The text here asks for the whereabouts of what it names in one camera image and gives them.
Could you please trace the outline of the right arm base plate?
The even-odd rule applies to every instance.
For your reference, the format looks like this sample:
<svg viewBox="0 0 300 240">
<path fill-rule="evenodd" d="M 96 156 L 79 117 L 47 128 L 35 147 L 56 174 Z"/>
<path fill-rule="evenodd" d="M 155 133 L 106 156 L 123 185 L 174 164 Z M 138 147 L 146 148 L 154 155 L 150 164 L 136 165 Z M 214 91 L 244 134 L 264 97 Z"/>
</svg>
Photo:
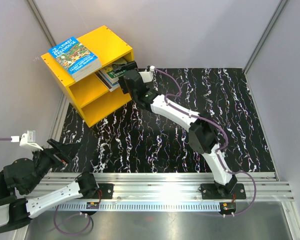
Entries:
<svg viewBox="0 0 300 240">
<path fill-rule="evenodd" d="M 199 188 L 203 200 L 245 200 L 247 198 L 245 187 L 237 183 L 231 190 L 214 183 L 202 183 Z"/>
</svg>

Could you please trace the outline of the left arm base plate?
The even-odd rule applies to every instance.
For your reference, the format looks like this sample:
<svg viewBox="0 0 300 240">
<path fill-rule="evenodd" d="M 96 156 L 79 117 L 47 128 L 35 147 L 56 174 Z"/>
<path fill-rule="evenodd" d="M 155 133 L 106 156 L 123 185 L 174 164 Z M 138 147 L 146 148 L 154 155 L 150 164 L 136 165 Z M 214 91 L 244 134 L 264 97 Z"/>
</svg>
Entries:
<svg viewBox="0 0 300 240">
<path fill-rule="evenodd" d="M 99 188 L 91 199 L 98 199 L 99 195 L 102 200 L 111 200 L 114 193 L 114 184 L 112 183 L 99 183 Z"/>
</svg>

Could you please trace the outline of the blue paperback book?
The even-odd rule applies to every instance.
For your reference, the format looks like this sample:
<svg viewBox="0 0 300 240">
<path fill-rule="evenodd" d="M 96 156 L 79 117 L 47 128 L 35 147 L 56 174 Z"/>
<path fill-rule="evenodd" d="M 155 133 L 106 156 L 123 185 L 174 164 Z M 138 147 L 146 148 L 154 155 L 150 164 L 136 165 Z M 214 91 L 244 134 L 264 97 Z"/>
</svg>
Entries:
<svg viewBox="0 0 300 240">
<path fill-rule="evenodd" d="M 120 87 L 120 84 L 118 82 L 111 83 L 109 79 L 107 79 L 101 72 L 97 71 L 95 72 L 95 75 L 101 80 L 101 82 L 106 86 L 106 88 L 113 92 L 114 90 L 118 89 Z"/>
</svg>

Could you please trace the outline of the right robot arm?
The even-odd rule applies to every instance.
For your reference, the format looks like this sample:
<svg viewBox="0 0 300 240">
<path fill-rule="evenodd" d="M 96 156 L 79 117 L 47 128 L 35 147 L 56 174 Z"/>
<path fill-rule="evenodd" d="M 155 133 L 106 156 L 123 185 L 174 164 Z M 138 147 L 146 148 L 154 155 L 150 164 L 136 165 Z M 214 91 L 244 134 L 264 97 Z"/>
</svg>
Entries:
<svg viewBox="0 0 300 240">
<path fill-rule="evenodd" d="M 151 81 L 153 76 L 152 71 L 128 70 L 119 77 L 119 84 L 123 93 L 129 94 L 139 108 L 173 121 L 188 133 L 188 144 L 194 152 L 204 157 L 213 174 L 215 186 L 206 189 L 206 193 L 216 194 L 222 199 L 231 198 L 238 180 L 221 156 L 222 148 L 216 129 L 222 134 L 225 132 L 199 112 L 186 109 L 169 100 L 166 95 L 147 87 L 144 78 Z"/>
</svg>

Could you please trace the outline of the dark Tale of Two Cities book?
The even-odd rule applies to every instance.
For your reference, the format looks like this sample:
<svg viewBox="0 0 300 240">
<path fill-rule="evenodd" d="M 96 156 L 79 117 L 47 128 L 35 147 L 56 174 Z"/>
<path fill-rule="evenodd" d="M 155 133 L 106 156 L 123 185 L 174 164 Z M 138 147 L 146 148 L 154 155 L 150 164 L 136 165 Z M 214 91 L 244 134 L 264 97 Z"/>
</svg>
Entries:
<svg viewBox="0 0 300 240">
<path fill-rule="evenodd" d="M 118 89 L 119 88 L 119 83 L 116 83 L 115 85 L 112 85 L 110 84 L 106 79 L 104 79 L 102 77 L 101 74 L 99 74 L 98 72 L 95 72 L 94 73 L 99 79 L 100 81 L 102 82 L 102 84 L 110 91 L 110 92 L 113 92 L 114 90 Z"/>
</svg>

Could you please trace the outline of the blue 26-storey treehouse book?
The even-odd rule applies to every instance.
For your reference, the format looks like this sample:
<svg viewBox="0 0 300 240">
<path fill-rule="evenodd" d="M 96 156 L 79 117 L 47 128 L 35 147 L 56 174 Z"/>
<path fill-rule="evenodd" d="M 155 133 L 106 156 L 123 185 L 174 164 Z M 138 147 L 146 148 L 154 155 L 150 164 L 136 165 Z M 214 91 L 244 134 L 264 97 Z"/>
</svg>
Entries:
<svg viewBox="0 0 300 240">
<path fill-rule="evenodd" d="M 99 57 L 73 36 L 50 48 L 48 53 L 75 82 L 102 67 Z"/>
</svg>

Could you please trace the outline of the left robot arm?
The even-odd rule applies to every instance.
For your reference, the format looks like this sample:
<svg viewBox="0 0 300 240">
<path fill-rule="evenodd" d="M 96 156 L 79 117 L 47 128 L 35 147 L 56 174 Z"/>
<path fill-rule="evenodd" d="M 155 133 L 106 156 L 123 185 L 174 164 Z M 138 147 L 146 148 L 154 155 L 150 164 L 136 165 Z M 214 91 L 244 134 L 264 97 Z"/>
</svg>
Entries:
<svg viewBox="0 0 300 240">
<path fill-rule="evenodd" d="M 47 140 L 50 147 L 45 148 L 27 136 L 16 139 L 20 146 L 30 148 L 33 158 L 19 158 L 0 171 L 0 234 L 27 226 L 56 205 L 77 198 L 91 199 L 99 192 L 93 174 L 85 172 L 59 190 L 37 198 L 26 198 L 51 168 L 69 164 L 81 144 L 65 144 L 50 138 Z"/>
</svg>

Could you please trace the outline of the green 104-storey treehouse book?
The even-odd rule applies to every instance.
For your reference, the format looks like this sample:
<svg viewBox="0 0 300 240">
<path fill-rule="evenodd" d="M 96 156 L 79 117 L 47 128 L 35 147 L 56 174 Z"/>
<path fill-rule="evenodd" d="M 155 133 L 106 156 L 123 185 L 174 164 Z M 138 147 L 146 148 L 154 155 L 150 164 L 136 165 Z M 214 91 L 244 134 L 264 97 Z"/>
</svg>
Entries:
<svg viewBox="0 0 300 240">
<path fill-rule="evenodd" d="M 127 61 L 121 57 L 111 64 L 107 65 L 106 67 L 99 70 L 100 75 L 112 86 L 116 85 L 119 81 L 119 77 L 123 75 L 126 71 L 124 70 L 117 70 L 121 65 L 125 65 Z"/>
</svg>

